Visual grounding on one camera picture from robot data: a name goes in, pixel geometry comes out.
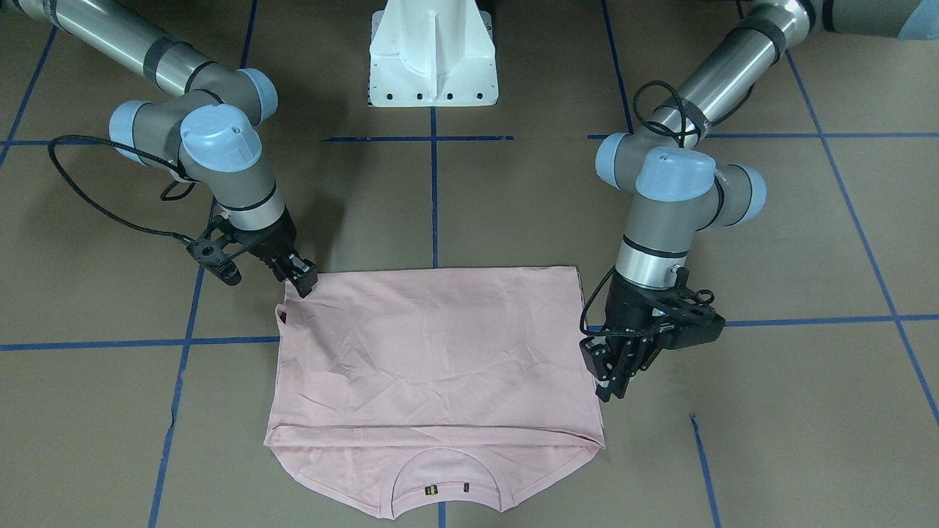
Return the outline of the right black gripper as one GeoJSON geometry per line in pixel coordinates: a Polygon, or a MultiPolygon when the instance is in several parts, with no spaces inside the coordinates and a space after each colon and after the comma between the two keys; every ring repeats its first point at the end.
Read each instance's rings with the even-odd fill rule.
{"type": "Polygon", "coordinates": [[[295,242],[296,225],[290,213],[283,213],[262,230],[238,230],[238,243],[262,260],[278,281],[291,282],[296,294],[306,298],[318,284],[318,268],[299,256],[295,242]]]}

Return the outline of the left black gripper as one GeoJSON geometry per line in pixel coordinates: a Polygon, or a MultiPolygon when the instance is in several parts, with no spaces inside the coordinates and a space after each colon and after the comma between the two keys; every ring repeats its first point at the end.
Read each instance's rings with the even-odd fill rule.
{"type": "Polygon", "coordinates": [[[671,288],[647,288],[611,271],[606,300],[606,337],[584,337],[580,350],[588,371],[602,387],[602,401],[623,398],[629,382],[647,371],[657,351],[672,344],[671,288]]]}

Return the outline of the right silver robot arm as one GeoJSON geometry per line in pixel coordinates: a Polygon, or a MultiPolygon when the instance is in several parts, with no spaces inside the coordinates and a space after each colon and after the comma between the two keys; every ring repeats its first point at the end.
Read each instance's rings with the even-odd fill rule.
{"type": "Polygon", "coordinates": [[[175,183],[204,184],[220,213],[197,237],[174,238],[190,257],[226,285],[241,274],[236,253],[262,261],[299,296],[318,283],[318,269],[296,251],[296,227],[264,158],[256,127],[275,113],[277,90],[256,69],[229,70],[188,41],[155,26],[117,1],[4,1],[12,10],[47,21],[170,95],[163,103],[132,100],[115,109],[109,137],[135,163],[164,167],[175,183]]]}

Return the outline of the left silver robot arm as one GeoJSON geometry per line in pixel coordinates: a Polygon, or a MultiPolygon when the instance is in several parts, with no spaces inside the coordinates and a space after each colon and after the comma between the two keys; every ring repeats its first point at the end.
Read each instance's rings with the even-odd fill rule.
{"type": "Polygon", "coordinates": [[[717,340],[726,320],[710,290],[691,290],[685,267],[695,234],[750,221],[766,203],[766,183],[742,164],[719,165],[697,151],[737,111],[762,75],[818,31],[896,40],[935,40],[935,1],[754,1],[744,17],[681,84],[649,81],[668,96],[634,133],[598,148],[596,173],[632,195],[615,265],[604,275],[604,323],[581,327],[581,351],[603,401],[663,350],[717,340]]]}

